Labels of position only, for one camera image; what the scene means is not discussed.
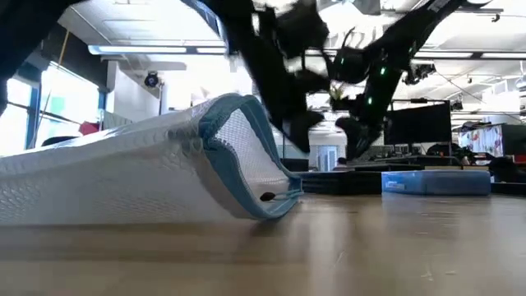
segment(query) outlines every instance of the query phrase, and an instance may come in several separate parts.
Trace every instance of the ceiling light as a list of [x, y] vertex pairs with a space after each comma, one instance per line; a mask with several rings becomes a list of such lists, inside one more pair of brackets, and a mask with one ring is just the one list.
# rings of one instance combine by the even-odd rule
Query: ceiling light
[[171, 54], [185, 53], [184, 47], [166, 47], [166, 46], [128, 46], [128, 45], [89, 45], [88, 49], [91, 54]]
[[435, 62], [433, 62], [433, 60], [431, 59], [413, 60], [411, 61], [411, 63], [415, 65], [434, 65], [435, 64]]
[[526, 59], [526, 53], [484, 53], [483, 58], [514, 58]]
[[307, 49], [305, 51], [305, 54], [306, 55], [317, 55], [317, 54], [320, 54], [320, 50], [318, 50], [318, 49]]
[[426, 59], [433, 59], [433, 58], [470, 58], [473, 54], [472, 53], [460, 53], [460, 52], [426, 52], [426, 51], [420, 51], [414, 55], [415, 58], [426, 58]]
[[338, 49], [324, 49], [324, 51], [328, 55], [336, 55], [336, 53], [338, 52]]
[[226, 48], [198, 48], [198, 53], [226, 53]]

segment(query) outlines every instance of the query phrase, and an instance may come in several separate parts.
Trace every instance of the window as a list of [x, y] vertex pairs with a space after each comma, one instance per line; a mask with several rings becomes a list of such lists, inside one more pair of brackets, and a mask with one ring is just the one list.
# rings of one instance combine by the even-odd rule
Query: window
[[0, 117], [0, 156], [13, 155], [25, 149], [31, 91], [31, 86], [24, 82], [15, 79], [7, 81], [9, 105]]
[[53, 136], [81, 136], [80, 124], [98, 119], [99, 88], [52, 62], [42, 72], [40, 110], [45, 115], [39, 125], [37, 147]]
[[318, 146], [318, 164], [321, 172], [330, 172], [337, 165], [338, 146]]
[[40, 109], [76, 123], [93, 122], [99, 112], [99, 88], [51, 63], [42, 72]]
[[81, 136], [79, 127], [80, 125], [76, 123], [64, 122], [56, 118], [44, 116], [40, 123], [36, 147], [42, 146], [44, 141], [54, 136]]

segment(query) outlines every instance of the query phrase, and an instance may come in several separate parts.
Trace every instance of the red object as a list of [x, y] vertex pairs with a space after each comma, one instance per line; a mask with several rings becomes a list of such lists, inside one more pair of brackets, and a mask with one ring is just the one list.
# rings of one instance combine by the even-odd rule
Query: red object
[[526, 155], [514, 155], [516, 164], [526, 164]]
[[99, 131], [98, 123], [84, 122], [81, 124], [81, 127], [79, 127], [79, 132], [81, 132], [81, 134], [84, 136], [92, 134], [94, 132], [98, 132], [98, 131]]

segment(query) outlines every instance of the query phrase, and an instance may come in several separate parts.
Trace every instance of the office desk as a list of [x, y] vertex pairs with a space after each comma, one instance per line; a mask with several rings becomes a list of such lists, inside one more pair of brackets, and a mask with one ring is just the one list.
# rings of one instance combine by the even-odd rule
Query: office desk
[[375, 161], [378, 163], [388, 164], [462, 165], [459, 160], [452, 156], [412, 155], [404, 157], [391, 157]]
[[526, 200], [307, 197], [265, 223], [0, 229], [0, 294], [526, 293]]
[[364, 164], [350, 164], [349, 170], [355, 172], [395, 172], [421, 170], [420, 164], [390, 164], [381, 162], [370, 162]]

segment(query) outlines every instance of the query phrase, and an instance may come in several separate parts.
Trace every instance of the white label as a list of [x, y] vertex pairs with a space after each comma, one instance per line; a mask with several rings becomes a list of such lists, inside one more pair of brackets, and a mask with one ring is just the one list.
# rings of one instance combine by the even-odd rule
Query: white label
[[392, 189], [401, 189], [401, 190], [405, 189], [405, 185], [397, 183], [397, 182], [393, 182], [393, 181], [389, 181], [385, 186], [387, 188], [392, 188]]

